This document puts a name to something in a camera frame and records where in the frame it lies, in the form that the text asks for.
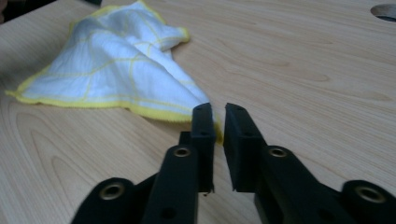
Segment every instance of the wooden table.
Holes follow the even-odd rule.
[[[340,189],[364,179],[396,194],[396,23],[370,12],[386,0],[147,3],[189,29],[174,57],[222,120],[227,102],[241,105],[269,144],[294,151],[320,182]],[[61,0],[0,26],[0,223],[68,223],[100,181],[156,173],[190,128],[122,108],[5,96],[56,57],[71,21],[93,11]],[[260,223],[253,196],[232,192],[221,146],[214,181],[198,223]]]

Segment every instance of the white cloth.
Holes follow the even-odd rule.
[[[72,24],[60,55],[8,94],[28,104],[125,107],[152,119],[191,120],[206,95],[172,59],[189,41],[144,2],[104,7]]]

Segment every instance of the yellow trim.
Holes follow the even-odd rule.
[[[73,43],[73,45],[70,45],[70,46],[69,46],[69,45],[67,45],[68,43],[66,43],[66,44],[64,45],[64,48],[62,49],[62,52],[63,52],[64,50],[66,50],[66,49],[74,48],[74,47],[77,46],[78,44],[81,44],[81,43],[83,43],[83,42],[87,42],[87,41],[91,40],[91,38],[92,38],[93,35],[98,35],[98,34],[109,34],[109,35],[112,35],[112,34],[114,34],[114,32],[109,31],[109,30],[93,30],[93,31],[89,32],[88,35],[86,35],[87,37],[84,37],[84,38],[81,38],[81,39],[76,40],[76,42]]]
[[[179,30],[184,35],[184,38],[181,40],[181,42],[184,42],[184,43],[189,42],[191,39],[189,31],[184,27],[179,27]]]
[[[154,28],[151,27],[151,25],[149,24],[149,22],[146,21],[145,18],[144,18],[142,15],[140,15],[139,12],[136,12],[136,14],[137,14],[137,16],[140,17],[140,20],[142,20],[143,23],[145,23],[145,24],[147,25],[147,27],[150,29],[150,31],[152,32],[152,34],[153,34],[153,35],[155,36],[155,38],[156,38],[156,41],[155,41],[155,42],[156,42],[156,43],[160,43],[160,49],[162,49],[162,48],[163,48],[163,43],[160,42],[160,38],[158,37],[157,32],[155,32]]]
[[[141,3],[143,7],[145,7],[149,12],[151,12],[160,22],[163,24],[166,24],[166,20],[163,19],[163,17],[158,13],[156,10],[152,9],[149,7],[143,0],[138,0],[138,3]]]
[[[138,0],[137,2],[141,3],[143,5],[143,7],[145,9],[147,9],[149,12],[151,12],[160,22],[162,22],[163,24],[166,24],[165,20],[163,19],[163,17],[161,17],[161,15],[155,11],[154,9],[152,9],[151,7],[149,7],[143,0]],[[97,18],[100,17],[102,15],[105,15],[107,13],[110,13],[113,10],[119,9],[121,7],[116,7],[116,6],[108,6],[108,7],[103,7],[100,8],[99,10],[93,12],[91,15],[83,18],[82,20],[92,17],[92,18]],[[75,25],[78,24],[78,22],[82,21],[74,21],[71,22],[69,25],[69,34],[67,39],[70,38],[71,34],[73,33],[73,29],[75,27]],[[187,29],[185,28],[178,28],[178,30],[182,33],[182,37],[181,37],[181,41],[182,42],[187,42],[190,40],[190,35],[189,32],[187,31]],[[129,59],[129,61],[134,62],[134,60],[136,59],[136,56],[131,60]],[[142,105],[135,105],[132,104],[131,102],[128,101],[113,101],[113,102],[85,102],[85,101],[75,101],[75,102],[64,102],[62,100],[54,100],[54,99],[50,99],[50,98],[38,98],[38,99],[30,99],[27,98],[25,96],[23,96],[23,93],[32,85],[32,83],[40,76],[44,75],[45,73],[48,72],[49,68],[50,68],[51,64],[48,65],[47,67],[45,67],[44,69],[42,69],[40,72],[32,75],[31,77],[27,78],[25,81],[22,82],[22,84],[17,88],[16,91],[6,91],[7,95],[11,95],[14,96],[18,101],[22,102],[22,103],[26,103],[26,104],[37,104],[37,103],[42,103],[42,104],[48,104],[48,105],[57,105],[57,106],[62,106],[62,107],[81,107],[81,108],[110,108],[110,107],[124,107],[124,108],[128,108],[131,111],[135,112],[136,114],[146,117],[146,118],[150,118],[150,119],[161,119],[161,120],[167,120],[167,121],[173,121],[173,122],[186,122],[186,121],[191,121],[191,115],[186,115],[186,114],[182,114],[182,113],[177,113],[177,112],[173,112],[173,111],[168,111],[168,110],[161,110],[161,109],[155,109],[155,108],[150,108],[150,107],[146,107],[146,106],[142,106]],[[148,101],[145,99],[137,99],[137,101],[141,101],[141,102],[148,102],[148,103],[154,103],[154,104],[158,104],[160,103],[160,105],[168,105],[170,107],[173,108],[178,108],[178,109],[182,109],[185,110],[186,112],[189,110],[188,108],[185,108],[183,106],[180,105],[170,105],[168,103],[165,102],[155,102],[155,101]],[[219,134],[221,133],[221,131],[218,132],[218,130],[220,130],[219,125],[217,128],[217,133],[218,133],[218,139],[219,136],[221,136],[222,139],[222,135]]]
[[[132,112],[137,115],[149,118],[149,119],[160,119],[166,120],[170,122],[188,122],[191,121],[191,115],[179,114],[172,111],[153,109],[149,107],[145,107],[142,105],[133,105],[127,101],[116,101],[116,102],[63,102],[58,100],[51,99],[29,99],[21,96],[18,92],[7,91],[7,95],[12,95],[17,98],[18,101],[34,105],[37,103],[43,103],[46,105],[56,105],[61,107],[71,107],[71,108],[114,108],[114,107],[123,107],[130,109]]]
[[[102,16],[104,14],[107,14],[108,12],[111,12],[113,10],[119,9],[121,8],[120,6],[107,6],[107,7],[102,7],[99,10],[93,12],[91,15],[89,15],[88,17],[99,17]]]

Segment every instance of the circular hole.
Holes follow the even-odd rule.
[[[321,219],[326,220],[326,221],[335,221],[335,216],[329,212],[326,209],[319,209],[318,210],[318,215],[320,216]]]
[[[253,136],[253,133],[245,132],[245,133],[244,133],[244,136],[251,137],[251,136]]]
[[[271,148],[269,152],[274,157],[286,157],[288,155],[286,151],[280,148]]]
[[[396,21],[396,4],[383,4],[371,8],[371,13],[383,21]]]
[[[176,149],[174,151],[174,154],[177,157],[188,157],[188,156],[190,156],[191,152],[189,149],[182,147],[182,148]]]
[[[163,211],[161,212],[161,217],[165,219],[172,219],[176,216],[177,212],[174,208],[167,207],[164,208]]]
[[[113,183],[105,186],[99,193],[103,200],[114,200],[122,195],[124,186],[121,183]]]
[[[382,193],[378,192],[376,189],[368,187],[356,187],[355,190],[359,196],[371,203],[384,203],[386,200],[384,195],[382,195]]]

